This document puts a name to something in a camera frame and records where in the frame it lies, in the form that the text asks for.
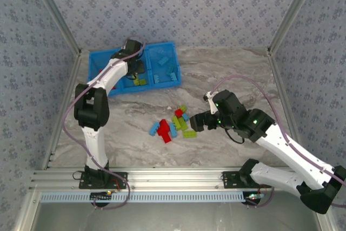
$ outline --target wall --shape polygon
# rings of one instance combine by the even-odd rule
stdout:
[[[346,0],[307,0],[276,61],[303,145],[346,167]],[[342,188],[339,203],[346,203]],[[336,210],[346,230],[346,210]]]
[[[41,0],[0,0],[0,230],[42,165],[73,61]]]
[[[131,34],[177,45],[265,47],[292,0],[55,0],[80,48]]]

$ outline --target table surface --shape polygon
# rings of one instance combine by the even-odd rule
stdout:
[[[226,48],[177,48],[182,85],[177,88],[118,95],[109,98],[110,118],[105,126],[105,149],[110,166],[241,166],[253,158],[270,166],[285,164],[274,154],[250,141],[237,144],[223,129],[197,133],[196,138],[183,138],[182,132],[165,144],[160,136],[150,136],[155,121],[171,121],[174,110],[186,105],[192,116],[209,110],[203,95],[229,75],[244,75],[255,80],[271,98],[288,131],[281,100],[268,58],[253,50]],[[88,60],[82,61],[75,85],[85,83]],[[234,92],[247,109],[258,108],[274,117],[267,101],[251,83],[235,79],[225,82],[220,90]],[[83,132],[70,113],[66,127],[80,140]],[[77,143],[61,133],[50,167],[81,167],[86,153]]]

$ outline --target purple cable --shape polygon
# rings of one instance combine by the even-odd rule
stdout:
[[[290,143],[290,141],[287,138],[287,134],[283,128],[283,124],[282,121],[276,111],[276,109],[274,108],[274,105],[272,104],[272,102],[270,101],[269,97],[267,96],[267,94],[264,92],[264,90],[252,79],[245,77],[243,75],[232,75],[229,77],[224,78],[223,80],[221,80],[219,83],[216,84],[216,86],[212,89],[212,91],[210,92],[210,94],[212,94],[222,83],[224,83],[227,80],[230,80],[232,78],[242,78],[245,79],[249,82],[251,82],[253,85],[255,85],[259,91],[262,93],[262,95],[265,97],[265,99],[268,101],[271,110],[273,111],[275,118],[276,118],[276,122],[280,128],[280,131],[282,133],[283,138],[285,139],[285,141],[287,142],[287,144],[289,145],[289,147],[295,151],[301,158],[303,158],[304,160],[306,160],[307,162],[309,162],[311,165],[313,165],[314,167],[316,167],[317,169],[319,169],[321,172],[325,172],[326,174],[328,174],[329,176],[331,176],[332,178],[334,178],[335,180],[337,180],[339,183],[341,183],[342,185],[344,185],[346,187],[346,182],[344,182],[343,180],[341,180],[338,176],[334,175],[333,173],[331,173],[328,170],[323,169],[323,167],[319,166],[317,163],[315,163],[314,161],[310,160],[309,158],[307,158],[305,155],[303,155],[293,144]],[[334,207],[338,207],[338,208],[346,208],[346,205],[340,205],[340,204],[331,204]]]
[[[257,205],[254,201],[251,201],[251,200],[246,200],[247,202],[253,204],[252,205],[248,205],[250,208],[262,208],[266,205],[268,205],[270,203],[270,201],[272,200],[272,198],[274,197],[274,190],[275,188],[274,187],[271,187],[271,193],[270,193],[270,197],[268,198],[267,201],[265,201],[263,204],[260,204],[260,205]]]
[[[97,206],[95,205],[95,201],[94,201],[93,204],[94,204],[95,208],[99,208],[99,209],[102,209],[102,210],[116,209],[116,208],[120,208],[120,207],[124,206],[124,205],[128,202],[128,200],[130,199],[130,195],[131,195],[130,185],[129,185],[128,182],[127,182],[124,178],[122,178],[120,175],[118,175],[118,174],[116,174],[116,173],[113,173],[113,172],[111,172],[111,171],[105,169],[105,168],[102,167],[98,162],[96,162],[95,159],[94,159],[94,157],[93,157],[93,155],[92,155],[91,152],[88,150],[88,148],[86,147],[86,145],[84,144],[84,142],[81,141],[81,140],[76,139],[75,137],[73,137],[73,136],[67,131],[67,128],[66,128],[66,125],[65,125],[65,120],[66,120],[67,115],[69,114],[69,112],[72,110],[72,108],[73,108],[73,107],[75,106],[75,104],[77,103],[77,101],[78,101],[85,93],[87,93],[93,86],[95,86],[95,85],[102,79],[102,77],[103,77],[114,65],[116,65],[116,64],[119,63],[119,62],[125,61],[125,60],[127,60],[127,59],[129,59],[129,58],[135,57],[136,55],[138,55],[138,54],[140,54],[142,51],[144,51],[144,48],[145,48],[145,39],[144,39],[142,36],[139,36],[139,35],[132,35],[132,36],[128,37],[128,38],[125,40],[125,43],[126,43],[126,41],[127,41],[128,39],[130,39],[130,38],[132,38],[132,37],[138,37],[138,38],[140,38],[140,39],[143,41],[143,45],[142,45],[141,49],[140,49],[138,52],[136,52],[136,53],[134,53],[134,54],[131,54],[131,55],[125,57],[125,58],[121,58],[121,59],[119,59],[119,60],[116,60],[111,66],[109,66],[107,69],[105,69],[104,71],[102,71],[102,73],[101,73],[101,74],[99,75],[99,77],[95,80],[95,82],[94,82],[93,84],[89,85],[85,90],[83,90],[83,91],[72,101],[72,103],[70,104],[70,106],[69,106],[68,109],[66,110],[66,113],[65,113],[65,115],[64,115],[64,117],[63,117],[63,119],[62,119],[62,128],[63,128],[63,131],[67,134],[68,137],[70,137],[72,140],[74,140],[76,143],[80,144],[80,145],[84,148],[84,150],[86,151],[86,153],[88,154],[88,156],[91,157],[91,160],[93,161],[93,163],[94,163],[97,167],[99,167],[101,170],[103,170],[104,172],[106,172],[106,173],[108,173],[108,174],[111,174],[111,175],[113,175],[114,177],[117,177],[118,179],[120,179],[121,181],[123,181],[123,182],[126,184],[126,187],[127,187],[127,189],[128,189],[129,192],[128,192],[128,195],[127,195],[125,201],[122,202],[121,204],[119,204],[119,205],[117,205],[117,206],[114,206],[114,207],[101,208],[101,207],[97,207]]]

